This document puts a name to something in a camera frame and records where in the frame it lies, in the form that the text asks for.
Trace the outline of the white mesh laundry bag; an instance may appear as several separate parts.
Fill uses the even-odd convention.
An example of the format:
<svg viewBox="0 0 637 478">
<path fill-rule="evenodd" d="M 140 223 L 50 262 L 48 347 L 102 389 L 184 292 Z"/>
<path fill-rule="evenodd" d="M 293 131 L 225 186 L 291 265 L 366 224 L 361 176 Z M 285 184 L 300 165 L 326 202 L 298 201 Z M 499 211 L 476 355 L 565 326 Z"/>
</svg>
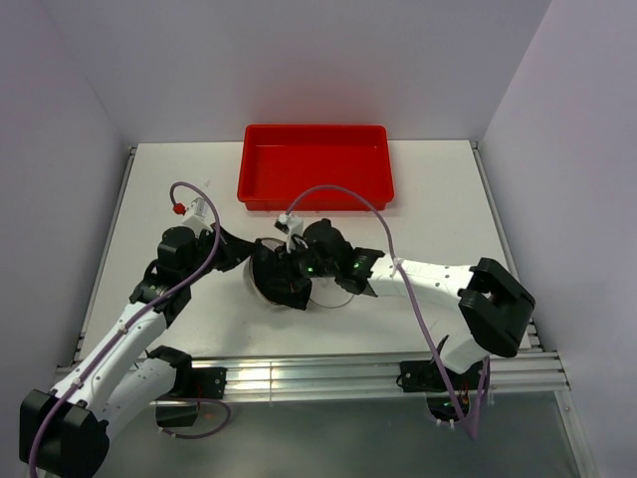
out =
<svg viewBox="0 0 637 478">
<path fill-rule="evenodd" d="M 308 277 L 300 272 L 298 257 L 289 253 L 284 240 L 258 238 L 243 270 L 244 282 L 273 308 L 305 311 L 336 310 L 349 305 L 354 295 L 330 278 Z"/>
</svg>

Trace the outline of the black garment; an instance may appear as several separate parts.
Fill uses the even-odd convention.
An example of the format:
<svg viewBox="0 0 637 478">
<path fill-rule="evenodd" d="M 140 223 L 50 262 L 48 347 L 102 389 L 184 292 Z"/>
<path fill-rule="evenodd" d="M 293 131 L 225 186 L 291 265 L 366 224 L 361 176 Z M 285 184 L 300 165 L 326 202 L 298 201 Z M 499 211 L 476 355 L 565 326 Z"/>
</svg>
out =
<svg viewBox="0 0 637 478">
<path fill-rule="evenodd" d="M 255 243 L 250 269 L 259 294 L 274 305 L 305 311 L 312 281 L 297 271 L 285 243 L 274 238 L 259 238 Z"/>
</svg>

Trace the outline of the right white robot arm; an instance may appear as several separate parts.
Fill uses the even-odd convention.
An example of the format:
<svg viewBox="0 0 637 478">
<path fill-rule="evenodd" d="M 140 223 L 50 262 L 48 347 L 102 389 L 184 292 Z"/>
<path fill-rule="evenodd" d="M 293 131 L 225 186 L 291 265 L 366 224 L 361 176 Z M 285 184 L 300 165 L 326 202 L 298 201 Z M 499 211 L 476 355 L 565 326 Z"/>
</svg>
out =
<svg viewBox="0 0 637 478">
<path fill-rule="evenodd" d="M 288 236 L 294 270 L 302 277 L 330 278 L 355 296 L 403 297 L 448 310 L 428 324 L 434 345 L 417 372 L 430 390 L 455 386 L 489 356 L 515 357 L 535 308 L 531 293 L 498 261 L 450 266 L 392 257 L 356 248 L 327 219 Z"/>
</svg>

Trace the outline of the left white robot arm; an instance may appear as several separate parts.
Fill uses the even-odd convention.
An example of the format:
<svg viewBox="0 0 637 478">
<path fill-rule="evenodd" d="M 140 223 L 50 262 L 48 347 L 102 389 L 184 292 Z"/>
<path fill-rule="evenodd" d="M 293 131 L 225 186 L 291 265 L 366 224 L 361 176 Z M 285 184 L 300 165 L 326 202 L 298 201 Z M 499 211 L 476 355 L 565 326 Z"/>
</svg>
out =
<svg viewBox="0 0 637 478">
<path fill-rule="evenodd" d="M 191 355 L 148 346 L 185 309 L 194 283 L 234 269 L 254 248 L 219 226 L 163 233 L 155 259 L 100 343 L 50 390 L 34 389 L 21 403 L 19 455 L 31 476 L 92 477 L 110 443 L 148 404 L 208 399 L 197 388 Z"/>
</svg>

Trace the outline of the red plastic tray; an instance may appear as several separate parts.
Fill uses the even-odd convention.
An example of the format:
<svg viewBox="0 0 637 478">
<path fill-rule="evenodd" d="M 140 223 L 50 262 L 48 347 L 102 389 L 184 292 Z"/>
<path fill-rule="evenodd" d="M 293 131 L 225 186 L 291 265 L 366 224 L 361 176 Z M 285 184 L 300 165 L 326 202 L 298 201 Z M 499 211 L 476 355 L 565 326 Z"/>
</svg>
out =
<svg viewBox="0 0 637 478">
<path fill-rule="evenodd" d="M 283 211 L 307 189 L 333 184 L 384 209 L 395 196 L 386 128 L 373 124 L 250 124 L 237 198 Z"/>
</svg>

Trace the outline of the aluminium rail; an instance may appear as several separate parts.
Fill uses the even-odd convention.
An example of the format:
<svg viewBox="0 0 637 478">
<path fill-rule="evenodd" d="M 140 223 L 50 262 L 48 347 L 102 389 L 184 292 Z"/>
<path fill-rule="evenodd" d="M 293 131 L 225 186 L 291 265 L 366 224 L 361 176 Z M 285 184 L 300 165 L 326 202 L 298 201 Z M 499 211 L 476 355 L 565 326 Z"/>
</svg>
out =
<svg viewBox="0 0 637 478">
<path fill-rule="evenodd" d="M 394 398 L 409 395 L 395 383 L 399 364 L 422 354 L 308 356 L 295 358 L 196 358 L 193 368 L 224 367 L 223 399 L 230 403 Z M 556 353 L 537 349 L 491 360 L 491 393 L 569 390 Z"/>
</svg>

